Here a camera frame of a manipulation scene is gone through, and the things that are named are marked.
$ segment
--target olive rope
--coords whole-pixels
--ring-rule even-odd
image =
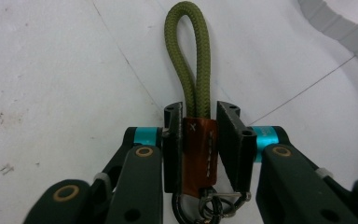
[[[194,85],[190,68],[187,66],[178,40],[177,24],[183,16],[188,16],[193,24],[197,44],[197,81]],[[211,117],[210,76],[211,50],[205,19],[200,9],[193,3],[180,2],[171,8],[164,25],[165,45],[173,67],[182,83],[186,100],[186,116],[193,118]]]

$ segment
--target scuff mark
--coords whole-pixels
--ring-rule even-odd
[[[98,8],[97,8],[97,6],[95,6],[95,3],[94,3],[94,1],[92,1],[92,4],[94,5],[95,9],[97,10],[97,12],[98,12],[98,15],[100,15],[100,17],[102,17],[102,16],[101,16],[101,13],[100,13],[100,11],[99,11],[99,10],[98,10]]]
[[[4,119],[3,119],[3,116],[4,116],[4,113],[0,113],[0,120],[1,120],[1,124],[3,124],[4,123]]]
[[[0,172],[2,173],[2,175],[7,175],[7,173],[14,171],[14,166],[11,166],[9,163],[6,164],[1,170]]]

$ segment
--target white table surface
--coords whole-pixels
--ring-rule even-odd
[[[163,39],[177,1],[0,1],[0,223],[21,223],[51,185],[91,183],[129,126],[162,126],[183,101]],[[212,48],[211,95],[246,125],[279,125],[350,189],[358,179],[358,60],[296,0],[195,1]],[[195,69],[189,19],[179,24]],[[260,164],[255,165],[255,195]],[[229,191],[222,167],[217,188]],[[164,223],[176,223],[164,195]],[[255,200],[222,223],[262,223]]]

